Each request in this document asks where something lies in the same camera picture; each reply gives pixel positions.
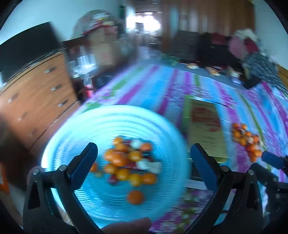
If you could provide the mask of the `person's left hand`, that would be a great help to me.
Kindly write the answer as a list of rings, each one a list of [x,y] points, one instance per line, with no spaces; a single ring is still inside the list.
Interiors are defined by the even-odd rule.
[[[104,233],[149,233],[152,222],[148,217],[135,219],[129,222],[117,222],[102,228]]]

